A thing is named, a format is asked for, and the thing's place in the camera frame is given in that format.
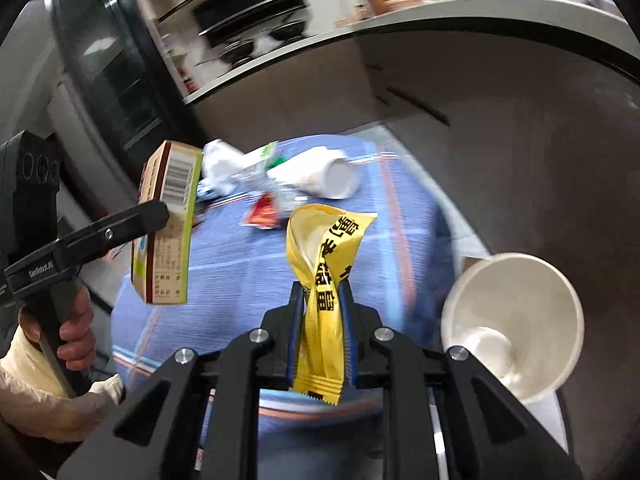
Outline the left forearm beige sleeve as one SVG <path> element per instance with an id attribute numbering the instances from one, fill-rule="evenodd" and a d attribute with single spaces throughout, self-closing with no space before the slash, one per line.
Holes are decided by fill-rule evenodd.
<path id="1" fill-rule="evenodd" d="M 22 434 L 80 442 L 119 404 L 125 391 L 118 375 L 94 382 L 77 398 L 66 396 L 43 353 L 22 330 L 1 359 L 1 416 Z"/>

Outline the left hand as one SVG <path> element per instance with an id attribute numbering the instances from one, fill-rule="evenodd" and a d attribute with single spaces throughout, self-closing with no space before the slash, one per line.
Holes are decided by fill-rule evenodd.
<path id="1" fill-rule="evenodd" d="M 58 357 L 68 370 L 86 370 L 96 360 L 96 336 L 91 328 L 94 314 L 85 285 L 79 287 L 72 308 L 72 316 L 60 328 L 64 344 L 58 348 Z M 41 327 L 25 307 L 21 308 L 18 325 L 29 342 L 40 348 Z"/>

